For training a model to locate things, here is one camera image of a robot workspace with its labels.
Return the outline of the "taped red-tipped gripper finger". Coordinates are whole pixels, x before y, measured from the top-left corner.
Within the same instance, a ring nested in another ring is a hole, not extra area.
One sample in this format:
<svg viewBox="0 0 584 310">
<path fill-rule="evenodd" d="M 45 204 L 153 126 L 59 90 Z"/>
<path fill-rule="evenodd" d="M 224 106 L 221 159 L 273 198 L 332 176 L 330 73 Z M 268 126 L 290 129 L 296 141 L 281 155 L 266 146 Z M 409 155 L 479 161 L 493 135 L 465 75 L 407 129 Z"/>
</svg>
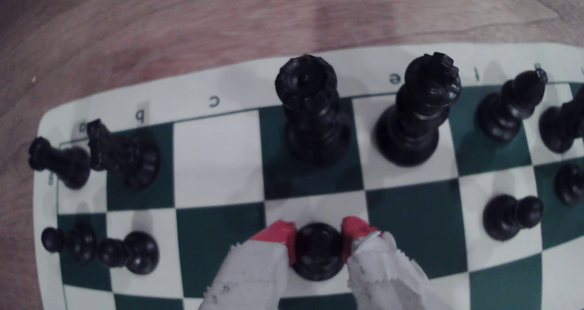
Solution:
<svg viewBox="0 0 584 310">
<path fill-rule="evenodd" d="M 444 309 L 445 300 L 390 232 L 359 217 L 342 220 L 343 261 L 358 309 Z"/>
<path fill-rule="evenodd" d="M 277 220 L 231 246 L 201 309 L 277 309 L 296 261 L 294 222 Z"/>
</svg>

